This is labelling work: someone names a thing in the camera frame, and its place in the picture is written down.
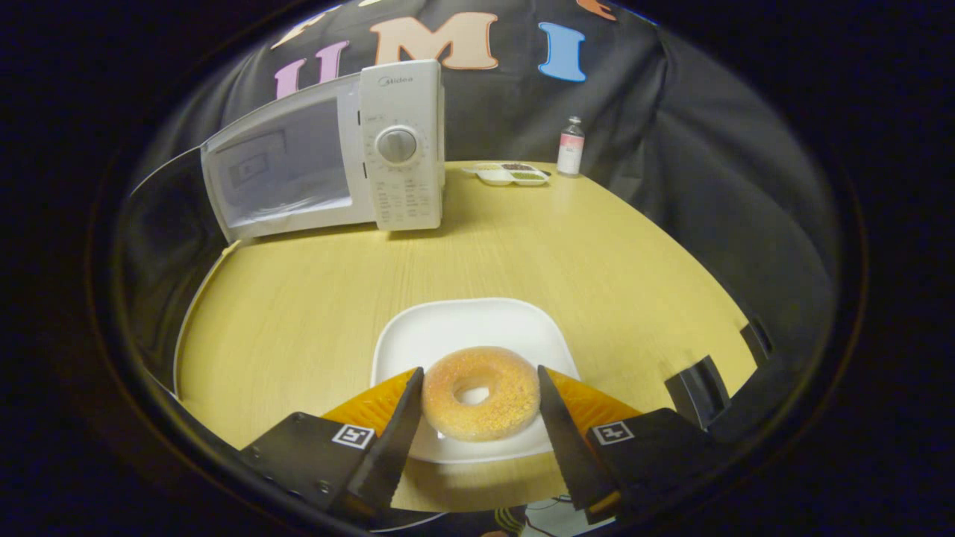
donut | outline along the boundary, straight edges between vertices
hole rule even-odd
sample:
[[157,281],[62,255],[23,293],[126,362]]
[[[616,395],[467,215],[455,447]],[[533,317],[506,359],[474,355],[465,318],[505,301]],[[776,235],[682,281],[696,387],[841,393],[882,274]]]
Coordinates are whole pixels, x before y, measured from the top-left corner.
[[[458,398],[475,388],[488,396],[477,404]],[[438,360],[424,376],[421,409],[441,434],[455,440],[499,440],[534,420],[541,407],[537,371],[502,347],[471,347]]]

bottle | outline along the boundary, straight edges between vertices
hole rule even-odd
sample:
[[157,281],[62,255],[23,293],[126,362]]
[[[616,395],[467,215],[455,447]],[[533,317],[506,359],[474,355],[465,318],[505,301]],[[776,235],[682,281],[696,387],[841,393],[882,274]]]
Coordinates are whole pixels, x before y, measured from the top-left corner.
[[557,153],[557,173],[573,177],[581,171],[581,156],[584,154],[584,130],[578,125],[581,119],[570,117],[570,124],[561,131],[561,148]]

square plate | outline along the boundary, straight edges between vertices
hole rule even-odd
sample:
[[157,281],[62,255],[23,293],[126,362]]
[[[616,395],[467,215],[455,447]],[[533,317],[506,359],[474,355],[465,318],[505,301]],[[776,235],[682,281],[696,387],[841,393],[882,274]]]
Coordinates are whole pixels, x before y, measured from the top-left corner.
[[[493,345],[580,379],[554,319],[540,308],[513,298],[429,302],[396,315],[378,337],[371,385],[417,366],[428,371],[459,349]],[[503,461],[552,451],[541,415],[523,431],[502,440],[467,442],[439,435],[424,418],[409,457],[444,464]]]

midea logo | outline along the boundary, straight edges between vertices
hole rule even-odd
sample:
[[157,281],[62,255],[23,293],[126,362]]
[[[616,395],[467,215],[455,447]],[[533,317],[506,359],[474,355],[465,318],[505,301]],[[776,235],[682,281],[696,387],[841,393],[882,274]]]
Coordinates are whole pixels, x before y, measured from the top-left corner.
[[411,78],[410,76],[382,76],[381,78],[378,78],[378,85],[384,88],[385,86],[400,84],[402,82],[411,82],[412,80],[414,80],[414,78]]

microwave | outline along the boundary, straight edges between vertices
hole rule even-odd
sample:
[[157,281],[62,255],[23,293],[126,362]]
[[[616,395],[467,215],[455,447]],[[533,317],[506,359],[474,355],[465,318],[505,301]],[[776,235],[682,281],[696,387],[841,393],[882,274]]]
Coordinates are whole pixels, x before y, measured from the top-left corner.
[[230,244],[369,222],[386,230],[439,227],[440,64],[367,67],[310,86],[237,119],[197,150],[209,202]]

